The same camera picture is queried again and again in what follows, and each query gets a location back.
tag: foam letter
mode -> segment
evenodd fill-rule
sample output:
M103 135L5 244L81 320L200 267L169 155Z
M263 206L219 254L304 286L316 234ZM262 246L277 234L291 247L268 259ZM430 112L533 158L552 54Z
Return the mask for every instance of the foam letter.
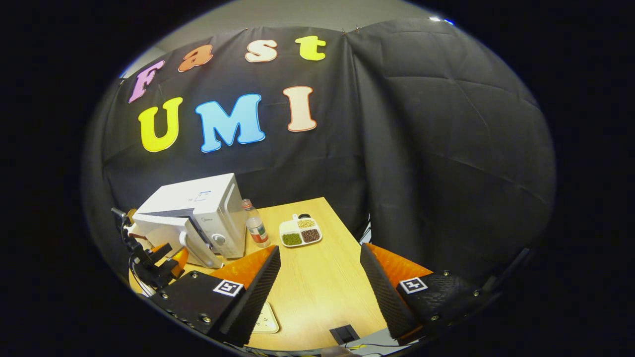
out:
M141 122L141 143L149 152L165 150L172 146L178 136L178 105L183 102L183 98L172 98L163 104L163 109L167 112L168 131L160 138L154 132L154 115L159 108L151 107L139 114Z
M244 58L248 62L269 62L277 57L277 51L273 48L277 47L277 43L270 39L259 39L247 46L248 53L245 53Z
M289 87L282 93L289 97L289 106L291 107L291 122L287 129L289 131L315 129L318 124L311 119L311 109L309 108L309 94L313 93L313 88L307 86Z
M183 57L183 63L178 66L179 72L189 71L194 67L204 65L211 60L214 55L211 54L211 45L206 44L204 46L194 48L190 53Z
M258 122L258 103L260 95L245 94L238 98L231 115L221 108L218 102L200 104L194 111L201 116L203 121L203 146L201 151L210 152L220 149L220 141L216 139L214 131L227 145L234 143L236 130L240 126L238 142L249 144L265 138L265 133L260 130Z
M326 46L326 42L318 40L317 36L298 38L295 43L300 44L300 56L305 60L319 61L326 57L324 53L318 53L318 46Z
M130 97L130 99L128 100L129 104L139 99L145 93L144 86L147 86L150 84L150 82L152 82L156 70L163 67L164 64L165 61L161 60L150 66L145 71L137 74L137 82L135 83L135 89L132 91L132 97Z

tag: black cloth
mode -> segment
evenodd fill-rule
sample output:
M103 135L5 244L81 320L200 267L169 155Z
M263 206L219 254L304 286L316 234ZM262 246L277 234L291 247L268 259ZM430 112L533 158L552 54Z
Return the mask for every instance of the black cloth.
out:
M295 40L318 36L320 61ZM277 58L250 63L247 45L278 43ZM213 45L213 58L179 73L183 57ZM96 244L122 278L127 254L110 207L139 207L162 185L233 172L256 207L324 196L359 238L371 215L373 243L433 271L481 280L535 239L552 210L554 153L542 113L506 64L446 23L395 20L347 34L311 27L256 28L167 53L145 94L129 104L138 73L111 93L88 130L84 209ZM288 131L283 90L309 86L317 127ZM229 114L256 93L266 138L201 152L199 104ZM141 143L138 115L182 97L179 134L160 152Z

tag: microwave handle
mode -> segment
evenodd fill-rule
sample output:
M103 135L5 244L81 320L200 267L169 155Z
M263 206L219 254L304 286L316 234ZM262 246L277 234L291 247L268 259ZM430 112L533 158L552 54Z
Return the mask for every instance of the microwave handle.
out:
M191 239L187 231L182 231L178 235L178 240L181 245L185 246L190 253L194 254L204 266L210 268L220 268L223 266L222 262L216 258L202 239Z

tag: plastic bottle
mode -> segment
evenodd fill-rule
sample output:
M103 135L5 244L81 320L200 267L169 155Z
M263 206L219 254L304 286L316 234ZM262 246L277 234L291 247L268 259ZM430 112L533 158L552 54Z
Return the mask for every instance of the plastic bottle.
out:
M262 219L260 219L258 210L251 204L249 199L243 200L243 208L247 211L247 222L245 223L253 241L256 242L256 245L260 248L269 246L271 241L269 241L269 236L265 230L265 225L262 223Z

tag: white plate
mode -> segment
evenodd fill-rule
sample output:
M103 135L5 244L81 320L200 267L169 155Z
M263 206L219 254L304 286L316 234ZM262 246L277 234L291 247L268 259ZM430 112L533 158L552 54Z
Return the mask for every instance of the white plate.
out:
M265 301L252 333L276 333L279 330L280 326L278 326L274 311L271 309L269 302Z
M298 222L301 221L301 220L310 220L310 221L313 222L314 226L307 227L307 228L300 228L300 226L298 226ZM319 234L319 238L317 240L315 240L315 241L306 243L304 241L304 238L302 237L302 232L308 231L310 229L317 229L317 233ZM282 242L282 244L284 246L287 246L289 248L295 248L296 246L309 245L309 244L317 243L317 242L322 240L322 231L320 230L316 220L314 220L312 218L298 219L298 215L293 215L293 219L292 220L288 220L286 222L280 223L278 231L280 232L280 242ZM302 243L296 244L296 245L287 245L287 244L285 244L283 239L282 239L282 236L285 235L285 234L293 234L293 233L297 233L297 234L300 235L300 240L302 241Z

